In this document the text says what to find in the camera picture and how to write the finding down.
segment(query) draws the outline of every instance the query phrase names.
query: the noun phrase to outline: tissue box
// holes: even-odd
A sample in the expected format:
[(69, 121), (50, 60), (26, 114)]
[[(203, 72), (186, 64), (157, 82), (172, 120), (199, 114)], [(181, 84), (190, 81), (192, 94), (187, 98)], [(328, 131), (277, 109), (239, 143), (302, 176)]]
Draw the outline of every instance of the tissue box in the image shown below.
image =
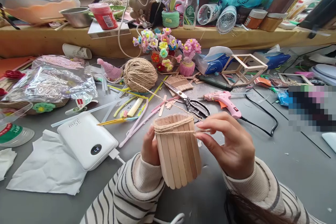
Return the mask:
[(282, 52), (255, 52), (253, 54), (257, 59), (264, 62), (268, 69), (279, 68), (283, 63), (285, 63), (291, 56)]
[(221, 72), (227, 63), (229, 56), (233, 52), (228, 47), (211, 47), (210, 49), (202, 49), (205, 54), (196, 54), (194, 61), (196, 68), (203, 75)]

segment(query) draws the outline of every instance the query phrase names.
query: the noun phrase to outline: flower bouquet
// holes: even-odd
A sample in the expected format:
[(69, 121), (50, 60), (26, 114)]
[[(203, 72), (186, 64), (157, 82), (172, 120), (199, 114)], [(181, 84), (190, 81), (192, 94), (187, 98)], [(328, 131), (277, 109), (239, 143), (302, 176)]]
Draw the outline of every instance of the flower bouquet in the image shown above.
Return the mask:
[(180, 74), (184, 76), (192, 76), (195, 70), (195, 63), (192, 59), (196, 53), (201, 53), (201, 46), (196, 39), (190, 38), (185, 44), (182, 44), (181, 49), (185, 57), (180, 64)]
[(164, 27), (176, 28), (180, 24), (180, 13), (175, 9), (181, 1), (177, 0), (162, 0), (166, 9), (162, 11), (162, 23)]
[(158, 71), (172, 72), (176, 63), (180, 63), (182, 59), (182, 55), (175, 55), (176, 49), (181, 48), (182, 43), (170, 34), (170, 28), (164, 28), (163, 33), (155, 28), (154, 32), (155, 34), (151, 30), (143, 30), (138, 39), (133, 38), (133, 44), (141, 47), (143, 53), (152, 51), (152, 64)]

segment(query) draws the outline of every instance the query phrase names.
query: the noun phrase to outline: pink pipe cleaner cone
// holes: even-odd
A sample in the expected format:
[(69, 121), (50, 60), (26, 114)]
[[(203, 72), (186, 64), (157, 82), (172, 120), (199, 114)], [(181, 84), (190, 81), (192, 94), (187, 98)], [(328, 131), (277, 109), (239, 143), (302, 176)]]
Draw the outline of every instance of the pink pipe cleaner cone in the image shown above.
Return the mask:
[(97, 59), (97, 63), (103, 66), (105, 73), (109, 79), (117, 79), (121, 77), (122, 70), (120, 68), (114, 67), (111, 64), (103, 61), (102, 59)]

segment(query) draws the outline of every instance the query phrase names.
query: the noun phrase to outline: jute twine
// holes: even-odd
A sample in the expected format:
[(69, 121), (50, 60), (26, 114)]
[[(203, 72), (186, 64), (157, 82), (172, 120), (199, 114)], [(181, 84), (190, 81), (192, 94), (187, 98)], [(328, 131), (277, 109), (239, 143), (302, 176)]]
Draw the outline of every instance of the jute twine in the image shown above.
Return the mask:
[(173, 129), (183, 126), (185, 124), (190, 124), (191, 122), (194, 122), (194, 118), (192, 116), (187, 116), (185, 119), (174, 122), (168, 125), (158, 125), (158, 121), (161, 120), (161, 118), (158, 118), (154, 120), (153, 126), (154, 126), (154, 131), (155, 134), (159, 135), (168, 135), (168, 134), (183, 134), (183, 133), (196, 133), (196, 132), (209, 132), (210, 130), (208, 129), (201, 129), (198, 131), (173, 131)]
[(124, 69), (125, 84), (135, 92), (145, 93), (154, 87), (158, 74), (154, 66), (144, 58), (127, 61)]

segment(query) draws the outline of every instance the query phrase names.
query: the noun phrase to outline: scissors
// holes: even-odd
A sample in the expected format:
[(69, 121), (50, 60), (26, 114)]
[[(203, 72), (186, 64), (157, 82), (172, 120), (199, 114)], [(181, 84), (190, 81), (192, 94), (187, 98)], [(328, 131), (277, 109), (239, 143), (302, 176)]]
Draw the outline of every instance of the scissors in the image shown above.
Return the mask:
[(163, 83), (167, 86), (167, 88), (169, 88), (171, 91), (173, 91), (175, 94), (183, 99), (189, 113), (192, 113), (195, 116), (203, 119), (207, 118), (210, 115), (210, 111), (205, 105), (203, 105), (199, 101), (191, 100), (186, 94), (176, 89), (172, 85), (168, 84), (167, 82), (163, 81)]

